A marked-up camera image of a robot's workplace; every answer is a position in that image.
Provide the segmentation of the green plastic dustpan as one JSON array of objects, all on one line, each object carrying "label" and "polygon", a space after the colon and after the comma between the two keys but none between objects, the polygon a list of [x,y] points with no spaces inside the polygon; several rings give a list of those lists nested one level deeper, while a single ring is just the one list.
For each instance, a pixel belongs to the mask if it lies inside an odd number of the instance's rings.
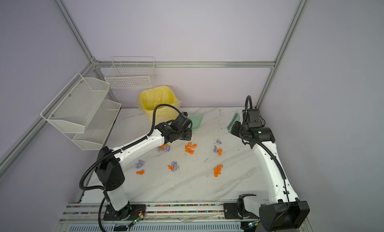
[{"label": "green plastic dustpan", "polygon": [[188,117],[192,121],[192,131],[197,131],[201,126],[203,115],[189,114]]}]

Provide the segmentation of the green hand brush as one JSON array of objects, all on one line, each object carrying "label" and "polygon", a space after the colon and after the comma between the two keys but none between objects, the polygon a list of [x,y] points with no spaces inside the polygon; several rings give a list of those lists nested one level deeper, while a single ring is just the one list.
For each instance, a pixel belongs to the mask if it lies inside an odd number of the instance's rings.
[{"label": "green hand brush", "polygon": [[239,113],[235,112],[231,122],[227,126],[227,130],[228,130],[229,133],[232,131],[232,128],[233,128],[234,124],[236,122],[239,122],[239,121],[240,121],[240,115],[239,115]]}]

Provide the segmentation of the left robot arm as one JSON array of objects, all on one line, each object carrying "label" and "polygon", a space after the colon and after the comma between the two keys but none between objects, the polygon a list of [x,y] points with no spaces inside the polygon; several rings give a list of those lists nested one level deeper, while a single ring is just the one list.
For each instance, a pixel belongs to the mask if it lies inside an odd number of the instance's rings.
[{"label": "left robot arm", "polygon": [[95,172],[104,187],[103,194],[109,205],[109,216],[114,220],[127,220],[133,213],[124,189],[124,167],[152,149],[176,140],[190,141],[191,138],[192,121],[188,118],[188,113],[182,112],[176,119],[155,126],[149,136],[145,135],[113,150],[102,148],[98,159],[106,155],[109,157],[96,165]]}]

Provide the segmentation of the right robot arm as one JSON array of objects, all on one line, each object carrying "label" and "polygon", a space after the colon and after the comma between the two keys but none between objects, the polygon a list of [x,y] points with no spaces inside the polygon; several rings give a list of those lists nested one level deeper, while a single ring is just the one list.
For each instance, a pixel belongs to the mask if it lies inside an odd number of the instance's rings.
[{"label": "right robot arm", "polygon": [[267,232],[298,229],[307,218],[310,207],[300,200],[291,186],[278,155],[273,132],[263,124],[257,109],[244,109],[243,119],[235,121],[231,134],[249,145],[257,156],[268,184],[268,198],[242,194],[237,199],[236,217],[259,219]]}]

